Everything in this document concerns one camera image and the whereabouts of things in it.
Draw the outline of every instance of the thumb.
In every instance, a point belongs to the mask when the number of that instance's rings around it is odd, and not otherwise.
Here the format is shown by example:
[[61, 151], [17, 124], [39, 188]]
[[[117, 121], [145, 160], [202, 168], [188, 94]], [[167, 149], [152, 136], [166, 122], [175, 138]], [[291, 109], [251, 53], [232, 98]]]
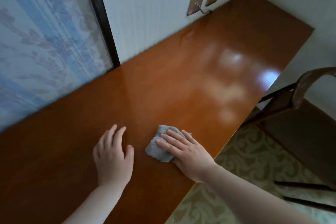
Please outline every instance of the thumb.
[[181, 163], [181, 161], [178, 158], [174, 158], [174, 163], [175, 165], [177, 165], [177, 167], [179, 168], [179, 170], [183, 171], [183, 165]]
[[132, 169], [133, 169], [133, 162], [134, 162], [134, 148], [131, 145], [127, 146], [126, 149], [126, 155], [125, 155], [125, 160], [129, 163], [132, 164]]

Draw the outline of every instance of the finger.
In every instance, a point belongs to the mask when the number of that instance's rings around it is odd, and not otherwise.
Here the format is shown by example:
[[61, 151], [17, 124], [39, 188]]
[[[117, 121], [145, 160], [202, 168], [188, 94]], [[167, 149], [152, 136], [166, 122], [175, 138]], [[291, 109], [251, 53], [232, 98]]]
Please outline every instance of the finger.
[[189, 142], [191, 142], [192, 144], [198, 144], [198, 142], [187, 131], [182, 130], [181, 132], [188, 139]]
[[179, 140], [181, 143], [185, 145], [190, 145], [191, 143], [184, 138], [183, 136], [179, 135], [178, 133], [172, 131], [171, 129], [167, 130], [167, 134], [169, 134], [171, 137], [174, 137], [175, 139]]
[[99, 139], [99, 142], [97, 143], [99, 156], [101, 156], [103, 151], [104, 151], [104, 139], [105, 139], [106, 135], [107, 135], [107, 130], [101, 136], [101, 138]]
[[176, 157], [179, 157], [182, 153], [182, 151], [177, 149], [174, 145], [171, 145], [163, 140], [156, 140], [156, 144]]
[[93, 156], [94, 162], [97, 162], [99, 160], [99, 153], [98, 153], [98, 147], [97, 146], [95, 146], [93, 148], [92, 156]]
[[186, 145], [181, 143], [179, 140], [176, 140], [174, 137], [168, 136], [166, 134], [161, 134], [161, 138], [166, 140], [168, 143], [174, 145], [176, 148], [183, 150], [186, 148]]
[[105, 149], [110, 149], [112, 147], [113, 135], [116, 129], [117, 125], [114, 124], [112, 128], [110, 128], [110, 130], [108, 131], [107, 137], [105, 138], [105, 144], [104, 144]]
[[183, 171], [183, 165], [178, 158], [174, 158], [174, 163], [179, 168], [179, 170]]
[[123, 140], [123, 134], [126, 130], [126, 127], [122, 127], [118, 130], [118, 132], [115, 134], [113, 139], [112, 148], [114, 148], [117, 151], [123, 151], [123, 148], [121, 147], [121, 141]]
[[131, 145], [127, 146], [125, 160], [131, 165], [133, 170], [133, 163], [134, 163], [134, 148]]

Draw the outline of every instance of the person's left arm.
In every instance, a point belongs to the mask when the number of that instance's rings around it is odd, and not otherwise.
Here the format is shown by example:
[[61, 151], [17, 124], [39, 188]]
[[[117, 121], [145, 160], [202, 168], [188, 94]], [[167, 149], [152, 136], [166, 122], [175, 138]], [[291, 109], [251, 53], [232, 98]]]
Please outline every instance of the person's left arm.
[[103, 224], [120, 199], [132, 176], [134, 148], [127, 146], [124, 155], [121, 141], [126, 127], [119, 129], [113, 136], [116, 128], [117, 125], [113, 125], [107, 130], [93, 149], [93, 159], [98, 172], [98, 188], [63, 224]]

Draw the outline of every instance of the hand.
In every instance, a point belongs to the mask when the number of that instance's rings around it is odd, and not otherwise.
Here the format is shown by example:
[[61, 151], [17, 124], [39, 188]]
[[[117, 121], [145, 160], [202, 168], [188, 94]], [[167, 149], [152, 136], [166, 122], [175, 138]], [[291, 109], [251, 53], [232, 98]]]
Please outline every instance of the hand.
[[195, 182], [203, 182], [207, 170], [217, 165], [213, 158], [186, 131], [182, 130], [182, 134], [186, 138], [170, 129], [167, 134], [169, 136], [161, 134], [161, 137], [170, 144], [157, 140], [157, 145], [175, 156], [175, 164], [188, 178]]
[[122, 189], [128, 184], [133, 171], [134, 148], [127, 146], [124, 156], [121, 141], [126, 127], [122, 127], [114, 135], [117, 125], [106, 130], [93, 149], [93, 159], [98, 172], [99, 186], [120, 186]]

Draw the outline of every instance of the dark frame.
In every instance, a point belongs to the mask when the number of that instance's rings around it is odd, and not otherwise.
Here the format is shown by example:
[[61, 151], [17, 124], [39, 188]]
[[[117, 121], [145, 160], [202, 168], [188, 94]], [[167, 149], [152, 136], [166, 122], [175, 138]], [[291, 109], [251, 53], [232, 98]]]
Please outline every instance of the dark frame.
[[94, 9], [99, 27], [101, 29], [101, 32], [103, 33], [103, 37], [105, 40], [105, 44], [107, 46], [108, 53], [110, 55], [111, 61], [113, 63], [113, 68], [116, 69], [117, 67], [120, 67], [120, 60], [117, 53], [116, 45], [114, 43], [111, 27], [109, 23], [102, 22], [102, 18], [107, 19], [107, 14], [105, 10], [105, 6], [103, 5], [103, 10], [99, 12], [95, 0], [91, 0], [92, 7]]

